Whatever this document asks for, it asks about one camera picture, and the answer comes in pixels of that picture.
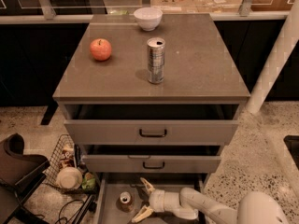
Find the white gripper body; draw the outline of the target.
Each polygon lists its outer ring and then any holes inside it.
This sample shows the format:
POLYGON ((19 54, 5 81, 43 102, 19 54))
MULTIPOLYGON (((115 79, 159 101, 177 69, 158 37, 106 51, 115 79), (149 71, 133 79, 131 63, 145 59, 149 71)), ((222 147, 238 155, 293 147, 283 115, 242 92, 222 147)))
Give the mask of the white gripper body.
POLYGON ((156 189, 149 196, 149 206, 156 213, 174 213, 180 208, 179 194, 177 192, 156 189))

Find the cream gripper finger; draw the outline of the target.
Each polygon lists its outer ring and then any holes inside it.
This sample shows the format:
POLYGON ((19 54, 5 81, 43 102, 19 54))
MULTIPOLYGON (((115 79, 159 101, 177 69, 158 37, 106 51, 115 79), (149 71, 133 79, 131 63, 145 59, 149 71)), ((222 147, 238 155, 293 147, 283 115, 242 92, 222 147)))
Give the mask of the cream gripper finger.
POLYGON ((142 221, 143 219, 149 217, 154 210, 150 206, 144 205, 139 212, 132 218, 133 223, 138 223, 142 221))
POLYGON ((145 186, 146 192, 148 193, 148 195, 151 195, 151 193, 153 191, 155 191, 155 187, 153 187, 151 185, 151 183, 144 177, 140 178, 140 181, 143 183, 143 185, 145 186))

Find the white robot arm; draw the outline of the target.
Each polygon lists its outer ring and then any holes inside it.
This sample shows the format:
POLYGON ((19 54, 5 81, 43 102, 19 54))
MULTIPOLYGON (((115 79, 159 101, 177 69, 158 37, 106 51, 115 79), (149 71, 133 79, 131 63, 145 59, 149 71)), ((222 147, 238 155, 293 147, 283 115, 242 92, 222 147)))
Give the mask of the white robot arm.
POLYGON ((201 212, 216 224, 289 224, 280 205, 269 195, 253 191, 245 195, 238 209, 219 203, 201 192, 182 188, 180 192, 156 189, 141 177, 149 195, 149 206, 144 205, 132 218, 133 223, 142 221, 152 213, 170 212, 175 217, 194 220, 201 212))

